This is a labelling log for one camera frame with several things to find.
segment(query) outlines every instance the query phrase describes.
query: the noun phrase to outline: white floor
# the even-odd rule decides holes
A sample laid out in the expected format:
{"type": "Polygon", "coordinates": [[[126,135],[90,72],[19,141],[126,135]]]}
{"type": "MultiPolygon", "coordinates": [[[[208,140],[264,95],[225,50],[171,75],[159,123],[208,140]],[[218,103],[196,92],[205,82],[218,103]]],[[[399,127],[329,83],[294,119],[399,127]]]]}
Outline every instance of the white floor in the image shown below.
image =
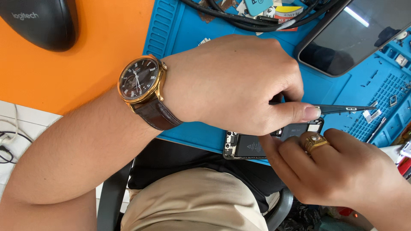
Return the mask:
{"type": "MultiPolygon", "coordinates": [[[[53,113],[40,111],[24,106],[17,105],[17,119],[18,126],[21,131],[26,133],[30,138],[35,140],[42,132],[44,132],[49,126],[51,126],[55,121],[61,118],[60,115],[53,113]]],[[[14,132],[16,128],[5,122],[9,121],[15,123],[16,114],[14,111],[14,104],[4,102],[0,100],[0,131],[12,131],[14,132]]],[[[8,145],[4,145],[15,158],[19,159],[25,150],[30,146],[30,142],[25,138],[18,136],[16,139],[8,145]]],[[[5,158],[8,158],[9,155],[5,155],[3,152],[0,153],[5,158]]],[[[10,177],[14,168],[14,164],[6,163],[0,164],[0,198],[3,194],[4,188],[7,184],[7,181],[10,177]]],[[[98,204],[101,194],[102,185],[99,185],[96,188],[96,202],[98,204]]],[[[121,211],[124,212],[128,206],[129,195],[128,191],[124,194],[123,205],[121,206],[121,211]]]]}

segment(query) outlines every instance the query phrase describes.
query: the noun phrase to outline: computer mouse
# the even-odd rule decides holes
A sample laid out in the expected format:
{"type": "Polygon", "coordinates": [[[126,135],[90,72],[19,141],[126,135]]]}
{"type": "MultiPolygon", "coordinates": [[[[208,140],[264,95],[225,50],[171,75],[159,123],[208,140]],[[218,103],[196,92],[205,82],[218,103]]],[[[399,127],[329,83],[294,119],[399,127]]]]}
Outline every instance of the computer mouse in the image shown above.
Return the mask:
{"type": "Polygon", "coordinates": [[[29,42],[67,51],[77,39],[75,0],[0,0],[0,17],[29,42]]]}

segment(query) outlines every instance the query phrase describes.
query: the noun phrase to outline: brown leather watch strap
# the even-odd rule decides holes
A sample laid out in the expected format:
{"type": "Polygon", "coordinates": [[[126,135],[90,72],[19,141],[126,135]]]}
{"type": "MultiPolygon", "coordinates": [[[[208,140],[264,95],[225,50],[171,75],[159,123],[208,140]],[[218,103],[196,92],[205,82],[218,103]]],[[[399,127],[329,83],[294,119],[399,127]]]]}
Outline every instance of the brown leather watch strap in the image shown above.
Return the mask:
{"type": "Polygon", "coordinates": [[[135,108],[133,105],[132,107],[137,115],[157,130],[164,131],[182,124],[157,97],[141,107],[135,108]]]}

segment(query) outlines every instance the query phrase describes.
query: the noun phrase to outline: forearm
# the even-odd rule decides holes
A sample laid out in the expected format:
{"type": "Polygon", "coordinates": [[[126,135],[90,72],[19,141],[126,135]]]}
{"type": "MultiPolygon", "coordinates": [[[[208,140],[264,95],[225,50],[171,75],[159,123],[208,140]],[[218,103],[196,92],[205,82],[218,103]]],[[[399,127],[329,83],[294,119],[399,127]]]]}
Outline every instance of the forearm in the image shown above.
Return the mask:
{"type": "Polygon", "coordinates": [[[130,162],[160,131],[115,88],[48,128],[12,172],[3,199],[50,204],[79,197],[130,162]]]}
{"type": "Polygon", "coordinates": [[[378,231],[407,231],[411,229],[411,185],[404,181],[392,194],[368,206],[356,209],[378,231]]]}

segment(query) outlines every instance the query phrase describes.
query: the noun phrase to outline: gold ring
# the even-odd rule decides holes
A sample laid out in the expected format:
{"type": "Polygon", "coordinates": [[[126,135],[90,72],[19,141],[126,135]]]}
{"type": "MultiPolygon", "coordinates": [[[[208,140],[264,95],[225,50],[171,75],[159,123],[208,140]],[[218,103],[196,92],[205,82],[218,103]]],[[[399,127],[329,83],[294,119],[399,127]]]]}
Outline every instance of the gold ring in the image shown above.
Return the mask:
{"type": "Polygon", "coordinates": [[[306,152],[311,155],[312,150],[324,144],[328,144],[328,141],[322,135],[315,134],[305,140],[304,147],[306,152]]]}

